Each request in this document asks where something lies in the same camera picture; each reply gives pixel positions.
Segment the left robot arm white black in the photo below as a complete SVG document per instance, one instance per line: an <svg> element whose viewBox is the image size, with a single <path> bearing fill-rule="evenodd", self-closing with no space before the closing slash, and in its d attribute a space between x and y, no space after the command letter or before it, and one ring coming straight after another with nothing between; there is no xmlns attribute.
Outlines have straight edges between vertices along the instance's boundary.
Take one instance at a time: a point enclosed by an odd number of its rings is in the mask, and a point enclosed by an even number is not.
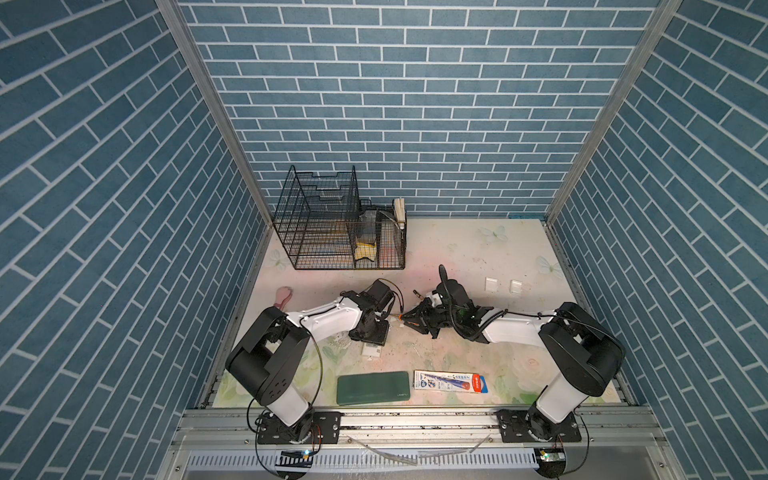
<svg viewBox="0 0 768 480"><path fill-rule="evenodd" d="M346 333L353 341L384 345L388 316L396 294L383 281L361 292L344 291L334 301L309 310L286 313L263 310L225 361L225 369L276 425L280 442L310 438L314 402L306 400L293 380L308 346Z"/></svg>

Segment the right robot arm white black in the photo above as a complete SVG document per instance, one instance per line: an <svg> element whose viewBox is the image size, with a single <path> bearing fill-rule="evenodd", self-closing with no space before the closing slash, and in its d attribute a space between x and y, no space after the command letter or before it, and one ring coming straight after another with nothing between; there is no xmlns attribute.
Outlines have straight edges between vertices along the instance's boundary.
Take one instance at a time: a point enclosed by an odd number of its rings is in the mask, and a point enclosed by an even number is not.
<svg viewBox="0 0 768 480"><path fill-rule="evenodd" d="M475 304L450 279L399 319L437 338L451 327L463 339L481 344L524 344L547 350L558 374L524 417L532 438L554 441L575 425L573 412L589 397L600 397L618 373L625 348L581 306L564 302L551 313L519 313Z"/></svg>

